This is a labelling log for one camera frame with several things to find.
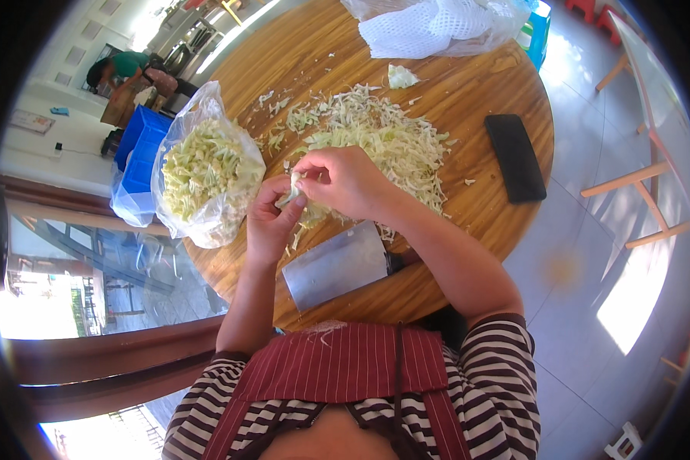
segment red striped apron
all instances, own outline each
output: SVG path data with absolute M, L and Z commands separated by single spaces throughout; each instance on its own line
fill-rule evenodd
M 440 457 L 470 458 L 447 394 L 440 333 L 361 323 L 280 336 L 253 354 L 202 458 L 225 459 L 254 401 L 354 403 L 393 396 L 400 428 L 404 392 L 422 394 Z

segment stool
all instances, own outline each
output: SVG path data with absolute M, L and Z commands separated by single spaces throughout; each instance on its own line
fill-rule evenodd
M 572 10 L 572 7 L 580 8 L 585 13 L 585 22 L 593 23 L 593 9 L 595 8 L 595 0 L 566 0 L 565 7 Z
M 550 19 L 552 14 L 552 7 L 542 2 L 537 1 L 537 6 L 529 15 L 529 20 L 522 27 L 521 32 L 531 37 L 529 46 L 521 46 L 527 52 L 529 60 L 534 64 L 538 71 L 542 67 L 544 58 L 547 56 L 547 38 L 550 35 Z
M 612 7 L 609 5 L 603 5 L 603 9 L 600 11 L 600 15 L 598 15 L 598 20 L 595 22 L 595 26 L 598 29 L 606 28 L 608 32 L 611 32 L 611 43 L 615 44 L 616 46 L 621 44 L 621 37 L 619 36 L 619 31 L 616 30 L 616 26 L 614 25 L 613 20 L 611 19 L 611 15 L 608 14 L 609 11 L 612 11 L 613 14 L 615 14 L 618 17 L 621 17 L 620 14 L 616 10 L 614 10 Z
M 642 446 L 642 438 L 630 422 L 623 424 L 623 435 L 613 445 L 607 445 L 603 451 L 614 460 L 631 460 Z

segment apron strap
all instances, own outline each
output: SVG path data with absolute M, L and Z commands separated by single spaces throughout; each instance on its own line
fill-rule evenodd
M 428 391 L 422 397 L 440 458 L 470 460 L 470 449 L 447 390 Z
M 238 435 L 238 429 L 248 413 L 252 402 L 243 401 L 233 396 L 227 404 L 222 417 L 217 422 L 215 431 L 204 449 L 202 460 L 224 460 L 232 446 L 232 441 Z

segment tiled floor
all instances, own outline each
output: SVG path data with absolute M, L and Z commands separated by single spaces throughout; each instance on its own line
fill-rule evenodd
M 621 50 L 562 3 L 551 2 L 539 72 L 555 123 L 552 179 L 504 266 L 536 340 L 539 457 L 603 458 L 624 422 L 646 435 L 671 396 L 662 378 L 676 376 L 659 358 L 675 360 L 687 346 L 690 233 L 627 250 L 627 241 L 659 230 L 635 189 L 580 196 L 648 166 L 650 147 L 636 134 L 643 116 L 634 78 L 622 72 L 595 91 Z M 674 177 L 662 176 L 659 190 L 671 225 L 690 217 Z

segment striped shirt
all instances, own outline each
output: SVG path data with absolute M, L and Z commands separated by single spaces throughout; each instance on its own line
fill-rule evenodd
M 534 340 L 519 315 L 489 317 L 474 326 L 460 353 L 442 347 L 447 392 L 458 415 L 473 460 L 536 458 L 539 411 L 532 355 Z M 212 432 L 230 401 L 248 359 L 239 353 L 218 353 L 169 422 L 163 458 L 201 458 Z M 353 409 L 366 421 L 393 419 L 393 398 L 369 398 Z M 230 447 L 240 452 L 260 439 L 282 400 L 253 402 Z M 322 404 L 288 400 L 282 421 L 303 421 Z M 422 395 L 402 396 L 402 428 L 431 458 L 439 458 Z

